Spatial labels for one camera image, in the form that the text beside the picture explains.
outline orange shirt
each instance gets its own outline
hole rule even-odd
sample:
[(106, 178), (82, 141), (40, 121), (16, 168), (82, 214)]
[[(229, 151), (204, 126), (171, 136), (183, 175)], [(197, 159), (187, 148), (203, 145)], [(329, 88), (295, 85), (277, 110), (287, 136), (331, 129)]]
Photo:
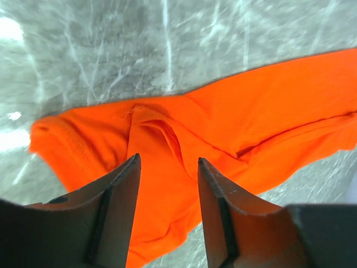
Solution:
[(31, 129), (68, 191), (139, 152), (141, 184), (127, 267), (173, 251), (201, 221), (197, 160), (253, 194), (357, 142), (357, 49), (233, 75), (173, 97), (71, 109)]

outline garment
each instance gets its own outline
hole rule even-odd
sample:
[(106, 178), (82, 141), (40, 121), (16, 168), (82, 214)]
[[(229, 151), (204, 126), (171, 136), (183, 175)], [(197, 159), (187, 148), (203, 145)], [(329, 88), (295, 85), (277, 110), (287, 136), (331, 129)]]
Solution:
[(139, 152), (127, 267), (173, 251), (201, 221), (197, 160), (253, 194), (357, 142), (357, 49), (250, 70), (192, 92), (75, 108), (31, 128), (68, 191)]

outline cloth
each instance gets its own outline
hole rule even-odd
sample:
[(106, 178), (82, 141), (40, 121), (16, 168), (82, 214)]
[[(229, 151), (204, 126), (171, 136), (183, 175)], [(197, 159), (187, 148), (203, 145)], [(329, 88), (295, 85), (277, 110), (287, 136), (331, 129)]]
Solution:
[(233, 75), (192, 92), (75, 108), (35, 122), (38, 153), (68, 191), (139, 152), (127, 267), (185, 242), (201, 221), (197, 160), (253, 194), (357, 142), (357, 49)]

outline gray marble surface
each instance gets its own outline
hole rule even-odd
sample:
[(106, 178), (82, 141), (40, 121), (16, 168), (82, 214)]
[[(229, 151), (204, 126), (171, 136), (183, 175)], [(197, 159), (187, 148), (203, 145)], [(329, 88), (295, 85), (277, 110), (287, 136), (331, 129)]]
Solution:
[[(46, 114), (182, 93), (356, 46), (355, 0), (0, 0), (0, 196), (29, 204), (65, 192), (27, 152), (31, 123)], [(262, 197), (280, 205), (340, 202), (356, 159), (356, 150), (339, 152)], [(206, 267), (202, 227), (148, 266)]]

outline white vein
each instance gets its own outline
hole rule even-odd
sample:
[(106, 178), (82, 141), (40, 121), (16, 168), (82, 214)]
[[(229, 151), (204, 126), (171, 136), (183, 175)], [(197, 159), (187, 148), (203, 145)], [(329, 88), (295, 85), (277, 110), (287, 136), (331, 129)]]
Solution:
[(314, 195), (318, 196), (322, 190), (325, 190), (327, 185), (330, 184), (331, 181), (334, 181), (336, 175), (341, 171), (343, 167), (344, 167), (343, 164), (335, 163), (332, 173), (330, 174), (329, 177), (325, 178), (324, 183), (322, 185), (319, 184), (319, 190), (317, 191), (317, 193), (314, 193)]
[(127, 2), (125, 3), (124, 11), (127, 10), (128, 6), (129, 6), (129, 0), (127, 0)]
[(93, 87), (94, 85), (94, 80), (95, 80), (95, 75), (97, 74), (97, 71), (98, 71), (98, 66), (99, 66), (99, 59), (100, 59), (100, 56), (102, 55), (103, 53), (103, 44), (104, 44), (104, 33), (102, 33), (102, 41), (100, 43), (100, 46), (99, 46), (99, 51), (98, 51), (98, 56), (97, 56), (97, 60), (95, 62), (95, 67), (94, 67), (94, 70), (91, 74), (91, 86)]
[(92, 23), (93, 23), (93, 0), (90, 0), (89, 32), (91, 36), (93, 35), (93, 32), (91, 30)]
[(325, 8), (325, 13), (321, 19), (319, 30), (317, 31), (316, 37), (310, 47), (310, 54), (313, 54), (315, 52), (316, 46), (319, 43), (322, 33), (324, 32), (325, 26), (327, 24), (327, 20), (329, 19), (335, 7), (336, 7), (336, 0), (331, 0), (329, 5)]
[(96, 95), (95, 95), (95, 93), (94, 93), (94, 90), (93, 90), (93, 85), (91, 85), (91, 83), (89, 83), (89, 80), (88, 80), (88, 78), (87, 78), (87, 76), (86, 76), (86, 74), (85, 74), (83, 65), (82, 65), (82, 64), (79, 62), (79, 60), (78, 60), (76, 51), (75, 51), (75, 49), (74, 49), (74, 47), (73, 47), (72, 40), (71, 40), (71, 37), (70, 37), (70, 35), (68, 34), (68, 32), (69, 32), (69, 29), (68, 29), (68, 27), (67, 27), (66, 31), (64, 32), (64, 35), (66, 36), (66, 39), (67, 39), (67, 42), (68, 42), (68, 45), (69, 45), (69, 48), (70, 48), (72, 57), (73, 57), (73, 59), (75, 60), (75, 62), (77, 63), (79, 69), (80, 69), (81, 76), (83, 77), (84, 82), (87, 84), (87, 86), (88, 86), (90, 92), (92, 93), (92, 95), (93, 95), (95, 101), (98, 102), (98, 98), (96, 97)]
[(191, 256), (192, 258), (192, 262), (189, 263), (188, 267), (187, 268), (191, 268), (191, 267), (202, 267), (201, 265), (204, 263), (204, 261), (206, 260), (206, 255), (204, 254), (205, 252), (205, 249), (203, 247), (203, 240), (202, 239), (199, 239), (198, 242), (197, 242), (197, 246), (195, 247), (195, 252), (194, 254)]
[(233, 22), (235, 21), (235, 15), (238, 12), (238, 8), (242, 8), (242, 1), (240, 0), (237, 4), (234, 5), (232, 12), (231, 12), (231, 18), (230, 18), (230, 23), (233, 25)]
[[(355, 165), (357, 162), (357, 159), (353, 161), (353, 163), (350, 165), (349, 171), (351, 170), (351, 167)], [(345, 202), (347, 203), (357, 203), (357, 197), (355, 195), (356, 189), (355, 187), (357, 186), (357, 172), (354, 174), (352, 181), (349, 185), (349, 188), (347, 190), (347, 193), (345, 194)]]
[(64, 92), (62, 93), (62, 98), (63, 98), (62, 110), (66, 110), (67, 107), (70, 107), (70, 102), (68, 101), (67, 96)]
[(165, 255), (163, 255), (160, 259), (160, 267), (162, 267), (162, 264), (163, 264), (163, 258), (165, 258)]
[(139, 86), (140, 86), (140, 84), (141, 84), (141, 82), (142, 82), (142, 80), (143, 80), (143, 77), (144, 77), (144, 73), (141, 74), (141, 77), (140, 77), (138, 83), (137, 83), (136, 86), (135, 86), (135, 89), (136, 89), (136, 90), (139, 88)]
[(27, 59), (28, 61), (31, 63), (33, 70), (36, 74), (36, 78), (37, 78), (37, 88), (36, 88), (36, 97), (37, 97), (37, 103), (41, 103), (44, 99), (44, 95), (45, 95), (45, 87), (44, 87), (44, 81), (41, 78), (41, 74), (37, 68), (37, 64), (36, 64), (36, 60), (33, 57), (33, 55), (30, 53), (30, 51), (28, 50), (27, 46), (24, 44), (24, 48), (27, 54)]
[(247, 0), (244, 7), (241, 5), (241, 14), (244, 14), (244, 54), (243, 54), (243, 68), (248, 69), (249, 61), (249, 36), (250, 36), (250, 0)]
[(173, 78), (172, 78), (172, 47), (171, 47), (171, 40), (169, 38), (169, 29), (168, 29), (168, 21), (169, 21), (169, 16), (168, 16), (168, 0), (162, 0), (162, 24), (163, 24), (163, 30), (165, 32), (165, 39), (166, 39), (166, 55), (167, 55), (167, 88), (166, 92), (169, 92), (173, 88)]
[(217, 2), (215, 7), (214, 7), (214, 12), (213, 12), (213, 19), (212, 19), (212, 23), (210, 25), (211, 27), (211, 31), (210, 33), (201, 40), (201, 44), (208, 42), (209, 40), (212, 39), (212, 37), (218, 32), (218, 30), (220, 29), (220, 27), (218, 26), (218, 11), (219, 11), (219, 6), (220, 3)]
[(126, 72), (124, 74), (122, 74), (122, 69), (119, 70), (117, 77), (115, 78), (115, 80), (110, 84), (110, 86), (107, 88), (107, 92), (106, 92), (106, 96), (105, 98), (108, 99), (109, 98), (109, 94), (110, 94), (110, 90), (120, 81), (122, 80), (125, 76), (127, 76), (129, 74), (131, 70), (131, 67), (128, 66), (126, 68)]
[(35, 154), (33, 154), (30, 159), (28, 160), (28, 162), (26, 162), (23, 167), (21, 168), (20, 172), (17, 174), (15, 180), (12, 182), (12, 185), (16, 185), (20, 182), (21, 178), (23, 177), (28, 165), (30, 164), (31, 160), (35, 158)]
[(197, 13), (192, 14), (189, 18), (187, 18), (187, 19), (181, 21), (180, 23), (176, 24), (175, 27), (178, 28), (178, 27), (182, 26), (183, 24), (185, 24), (185, 23), (191, 21), (193, 18), (198, 18), (198, 19), (200, 19), (200, 18), (202, 18), (202, 17), (203, 17), (203, 12), (202, 12), (202, 11), (199, 11), (199, 12), (197, 12)]

